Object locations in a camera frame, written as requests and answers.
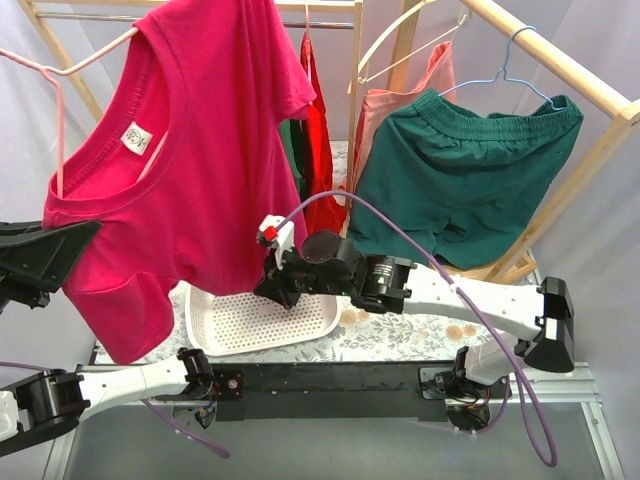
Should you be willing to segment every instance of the peach garment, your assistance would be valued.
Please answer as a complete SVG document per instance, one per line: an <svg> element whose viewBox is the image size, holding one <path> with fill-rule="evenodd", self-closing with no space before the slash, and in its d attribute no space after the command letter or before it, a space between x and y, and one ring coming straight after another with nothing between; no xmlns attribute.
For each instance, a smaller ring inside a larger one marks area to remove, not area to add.
<svg viewBox="0 0 640 480"><path fill-rule="evenodd" d="M409 93L397 93L377 88L369 90L362 100L362 110L360 111L360 119L356 129L354 175L350 191L355 191L371 152L373 136L382 121L397 109L409 105L429 88L433 88L437 92L444 92L455 86L455 84L453 63L451 61L451 42L443 42L434 47L429 58L427 71ZM448 93L445 98L455 103L455 92Z"/></svg>

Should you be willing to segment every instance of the dark green garment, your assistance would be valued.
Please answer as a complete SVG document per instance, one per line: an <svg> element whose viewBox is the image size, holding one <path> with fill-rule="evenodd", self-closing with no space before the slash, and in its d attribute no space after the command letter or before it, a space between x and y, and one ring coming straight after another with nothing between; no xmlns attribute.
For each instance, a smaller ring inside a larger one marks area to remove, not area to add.
<svg viewBox="0 0 640 480"><path fill-rule="evenodd" d="M285 120L278 128L280 140L287 154L291 173L296 183L296 190L300 200L306 200L309 195L307 181L304 177L305 147L302 129L298 120Z"/></svg>
<svg viewBox="0 0 640 480"><path fill-rule="evenodd" d="M578 136L566 96L529 116L482 118L428 90L378 128L356 194L429 252L462 269L498 259L526 228ZM349 238L362 253L426 263L355 204Z"/></svg>

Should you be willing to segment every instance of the red garment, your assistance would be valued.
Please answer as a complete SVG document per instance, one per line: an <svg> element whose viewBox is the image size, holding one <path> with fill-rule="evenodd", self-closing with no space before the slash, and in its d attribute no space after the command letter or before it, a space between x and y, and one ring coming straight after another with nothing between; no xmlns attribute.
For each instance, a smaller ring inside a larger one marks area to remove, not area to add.
<svg viewBox="0 0 640 480"><path fill-rule="evenodd" d="M169 335L179 280L253 290L260 222L300 205L278 125L314 97L273 0L171 0L134 25L113 100L44 212L46 227L102 222L64 292L121 364Z"/></svg>
<svg viewBox="0 0 640 480"><path fill-rule="evenodd" d="M331 144L329 143L327 110L324 106L320 82L318 82L316 60L313 56L311 42L306 33L302 39L301 50L300 61L306 72L311 68L311 85L313 85L313 89L316 92L316 99L308 107L309 117L304 122L309 135L310 163L312 167L311 175L307 175L306 170L308 169L305 169L305 177L307 184L310 185L309 196L311 196L333 188L333 155L331 154ZM307 52L310 53L310 62L307 62ZM339 205L333 197L316 200L304 212L309 235L319 230L331 230L332 232L340 233L346 216L347 212L344 207Z"/></svg>

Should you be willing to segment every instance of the perforated tray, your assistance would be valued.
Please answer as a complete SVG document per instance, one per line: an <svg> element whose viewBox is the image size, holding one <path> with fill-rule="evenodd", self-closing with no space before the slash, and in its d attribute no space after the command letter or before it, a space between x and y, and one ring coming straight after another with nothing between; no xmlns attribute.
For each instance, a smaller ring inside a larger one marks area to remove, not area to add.
<svg viewBox="0 0 640 480"><path fill-rule="evenodd" d="M340 320L336 297L303 295L291 310L251 293L216 297L189 286L189 341L207 355L222 356L313 340Z"/></svg>

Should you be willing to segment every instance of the t-shirt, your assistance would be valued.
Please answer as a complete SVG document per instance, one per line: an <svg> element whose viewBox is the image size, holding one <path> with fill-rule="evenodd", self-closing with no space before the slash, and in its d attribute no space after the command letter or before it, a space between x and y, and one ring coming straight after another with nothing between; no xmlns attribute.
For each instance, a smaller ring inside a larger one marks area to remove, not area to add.
<svg viewBox="0 0 640 480"><path fill-rule="evenodd" d="M63 288L120 364L169 335L179 280L255 287L260 222L300 203L278 125L315 96L273 0L171 0L134 25L111 105L44 212L46 227L103 223Z"/></svg>
<svg viewBox="0 0 640 480"><path fill-rule="evenodd" d="M362 110L356 128L353 185L350 191L355 191L358 185L369 153L371 153L373 137L382 121L399 108L409 105L429 88L441 93L452 88L455 84L451 42L443 42L433 48L424 75L410 92L399 93L378 88L372 88L367 92L362 99ZM456 92L448 93L446 99L455 103Z"/></svg>

